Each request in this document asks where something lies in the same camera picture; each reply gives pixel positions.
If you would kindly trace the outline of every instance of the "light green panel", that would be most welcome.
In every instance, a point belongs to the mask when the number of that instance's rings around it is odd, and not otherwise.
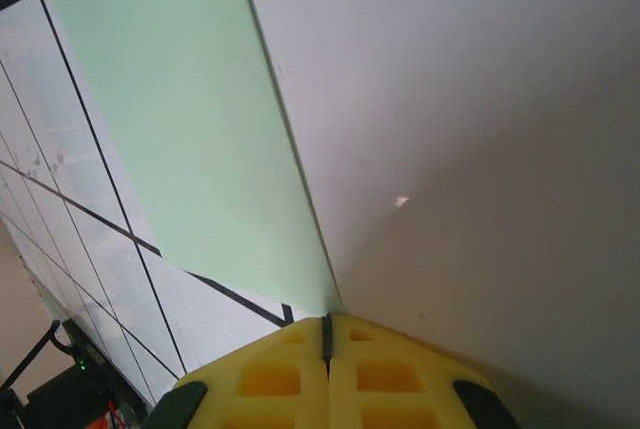
[[[339,307],[247,0],[53,0],[164,257]]]

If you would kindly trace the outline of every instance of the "yellow foam piece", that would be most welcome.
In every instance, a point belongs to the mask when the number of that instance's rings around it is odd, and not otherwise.
[[[333,315],[331,377],[310,318],[183,377],[208,392],[189,429],[474,429],[453,389],[482,376],[410,339]]]

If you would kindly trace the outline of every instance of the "mint green sheet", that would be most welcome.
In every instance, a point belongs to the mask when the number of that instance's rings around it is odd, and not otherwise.
[[[247,0],[53,0],[165,259],[340,302]]]

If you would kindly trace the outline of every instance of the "white ceiling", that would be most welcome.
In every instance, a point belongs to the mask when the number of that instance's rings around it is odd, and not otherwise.
[[[349,311],[640,424],[639,1],[255,0]]]

